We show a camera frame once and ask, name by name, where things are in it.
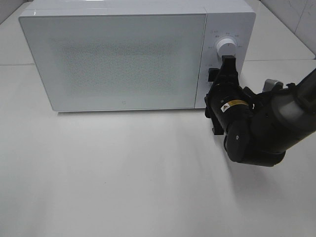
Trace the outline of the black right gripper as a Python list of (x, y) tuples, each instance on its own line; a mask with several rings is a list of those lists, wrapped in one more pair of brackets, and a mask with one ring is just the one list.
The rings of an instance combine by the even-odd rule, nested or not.
[(233, 122), (249, 118), (247, 98), (238, 82), (236, 58), (223, 55), (221, 69), (208, 69), (208, 82), (212, 86), (204, 98), (205, 116), (212, 120), (213, 134), (223, 135)]

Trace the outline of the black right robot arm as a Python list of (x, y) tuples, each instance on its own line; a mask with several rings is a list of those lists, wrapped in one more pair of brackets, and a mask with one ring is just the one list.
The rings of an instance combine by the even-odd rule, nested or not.
[(298, 84), (267, 79), (261, 93), (241, 87), (236, 58), (222, 57), (208, 71), (212, 83), (205, 96), (205, 116), (214, 135), (224, 135), (231, 161), (272, 167), (286, 151), (316, 130), (316, 74)]

